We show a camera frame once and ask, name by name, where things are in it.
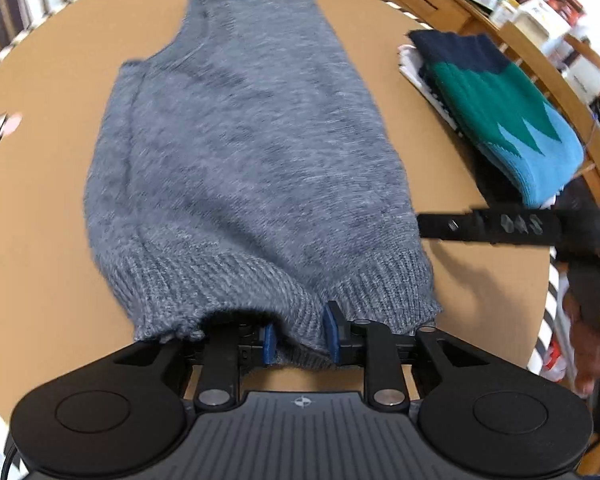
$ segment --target folded gray sweater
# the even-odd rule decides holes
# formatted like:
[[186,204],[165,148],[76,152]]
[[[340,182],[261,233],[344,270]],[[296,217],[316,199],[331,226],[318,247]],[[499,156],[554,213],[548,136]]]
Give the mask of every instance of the folded gray sweater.
[[321,351],[328,300],[396,333],[440,310],[400,159],[315,0],[189,0],[120,69],[84,208],[137,338],[264,311]]

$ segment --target folded sweater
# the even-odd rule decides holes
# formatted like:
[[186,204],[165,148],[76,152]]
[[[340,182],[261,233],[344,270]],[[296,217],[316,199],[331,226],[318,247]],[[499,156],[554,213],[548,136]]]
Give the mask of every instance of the folded sweater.
[[576,133],[531,80],[485,34],[409,34],[425,60],[424,79],[469,140],[540,207],[573,177],[584,152]]
[[397,333],[440,310],[400,159],[314,0],[189,0],[121,68],[84,208],[137,338],[265,312],[320,351],[328,300]]

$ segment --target brown tabletop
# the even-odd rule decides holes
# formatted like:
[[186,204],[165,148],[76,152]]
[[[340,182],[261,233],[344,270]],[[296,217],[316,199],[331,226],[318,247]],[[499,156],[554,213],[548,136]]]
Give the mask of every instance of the brown tabletop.
[[[484,205],[447,130],[400,75],[396,47],[419,25],[380,0],[318,0],[382,112],[417,211]],[[93,265],[82,192],[120,64],[176,33],[186,0],[79,0],[0,63],[0,113],[20,111],[0,144],[0,414],[26,391],[132,341]],[[426,242],[443,330],[521,366],[538,336],[548,250]],[[275,389],[358,387],[351,372],[261,373]]]

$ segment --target metal screw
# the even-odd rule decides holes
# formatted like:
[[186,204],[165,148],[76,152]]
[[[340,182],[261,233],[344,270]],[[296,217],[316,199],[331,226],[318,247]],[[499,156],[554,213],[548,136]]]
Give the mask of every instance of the metal screw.
[[231,396],[224,390],[205,390],[198,396],[198,400],[207,406],[220,406],[227,402]]
[[378,404],[382,404],[383,406],[396,406],[404,402],[404,393],[399,390],[386,389],[386,390],[378,390],[374,393],[374,400]]

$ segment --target green and blue sweater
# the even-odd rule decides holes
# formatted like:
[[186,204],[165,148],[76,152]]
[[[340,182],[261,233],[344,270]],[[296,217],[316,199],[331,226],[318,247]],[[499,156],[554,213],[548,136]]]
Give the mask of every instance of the green and blue sweater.
[[409,36],[424,58],[423,78],[525,206],[541,206],[571,180],[584,160],[578,137],[490,38],[437,30]]

